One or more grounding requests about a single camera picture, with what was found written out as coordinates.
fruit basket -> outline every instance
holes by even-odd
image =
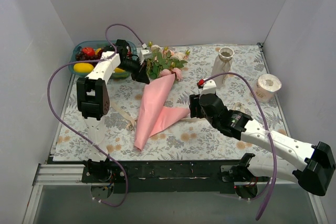
[[[130,45],[130,49],[131,49],[131,52],[132,54],[137,54],[136,52],[136,46],[135,44],[133,44],[132,42],[130,41],[127,41],[127,43]],[[72,52],[72,56],[71,56],[71,60],[70,62],[75,62],[76,61],[76,54],[78,54],[79,52],[82,51],[83,48],[93,48],[95,51],[99,48],[104,48],[105,46],[108,46],[110,45],[107,41],[105,40],[96,40],[96,41],[84,41],[80,44],[78,44],[73,52]],[[88,72],[76,72],[74,70],[74,65],[69,65],[69,70],[71,73],[77,75],[77,76],[80,76],[80,77],[85,77],[87,76],[91,71],[88,71]],[[122,78],[127,78],[128,76],[130,76],[131,73],[129,72],[115,72],[112,74],[111,76],[111,79],[122,79]]]

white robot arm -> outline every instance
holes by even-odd
[[[142,62],[140,62],[140,59],[129,58],[125,40],[117,40],[116,48],[117,52],[112,58],[99,62],[85,78],[78,78],[77,80],[78,110],[82,112],[84,117],[89,138],[94,145],[98,145],[105,153],[108,151],[104,143],[106,132],[104,120],[110,108],[106,85],[115,68],[119,67],[131,72],[132,79],[135,81],[149,83],[146,74],[146,61],[141,60]],[[114,48],[107,46],[101,58],[106,59],[112,54],[114,54]],[[98,162],[106,159],[106,157],[92,147],[89,159]]]
[[[268,132],[251,116],[228,110],[216,95],[216,84],[210,80],[202,83],[199,95],[190,96],[191,117],[206,118],[222,134],[252,143],[271,152]],[[270,132],[278,159],[277,178],[298,183],[303,189],[318,196],[326,194],[336,164],[329,145],[304,143]],[[240,164],[224,171],[228,181],[250,180],[252,177],[272,177],[273,160],[247,153]]]

pink cloth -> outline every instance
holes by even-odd
[[[163,69],[163,70],[159,73],[159,77],[168,76],[168,75],[170,75],[170,74],[172,74],[172,73],[170,72],[170,70],[168,70],[168,69]]]
[[[163,131],[190,113],[186,108],[167,108],[163,104],[173,86],[175,74],[170,74],[152,81],[145,86],[134,146],[142,150],[152,135]]]
[[[182,76],[182,71],[179,68],[173,68],[172,72],[176,74],[177,80],[181,81],[183,76]]]

white connector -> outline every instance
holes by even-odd
[[[215,94],[216,93],[216,83],[214,80],[208,80],[203,85],[203,89],[201,90],[201,95],[203,94]]]
[[[144,62],[146,59],[152,58],[152,52],[148,49],[141,49],[139,54],[140,64]]]

table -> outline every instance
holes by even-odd
[[[176,82],[168,96],[165,106],[188,107],[189,95],[198,93],[197,81],[209,77],[219,47],[224,45],[201,45],[170,47],[173,51],[189,50],[188,63],[183,68],[183,80]],[[235,52],[232,72],[244,76],[254,85],[257,78],[267,73],[259,47],[230,46]],[[76,80],[70,84],[70,96],[66,101],[64,121],[79,132],[87,135],[86,125],[77,109]],[[133,118],[138,117],[143,83],[127,78],[110,80],[107,85],[109,98],[127,111]],[[229,76],[224,87],[217,90],[229,109],[241,103],[245,112],[262,123],[261,116],[246,85],[235,76]],[[286,134],[279,104],[273,98],[269,103],[261,105],[270,129]],[[143,151],[133,146],[135,130],[126,129],[126,121],[118,112],[110,109],[106,116],[106,144],[110,155],[122,161],[153,160],[214,160],[241,159],[245,153],[271,157],[266,150],[249,143],[237,141],[221,135],[207,121],[177,122],[165,131],[152,136]],[[53,161],[81,161],[88,159],[89,144],[66,127],[60,127]]]

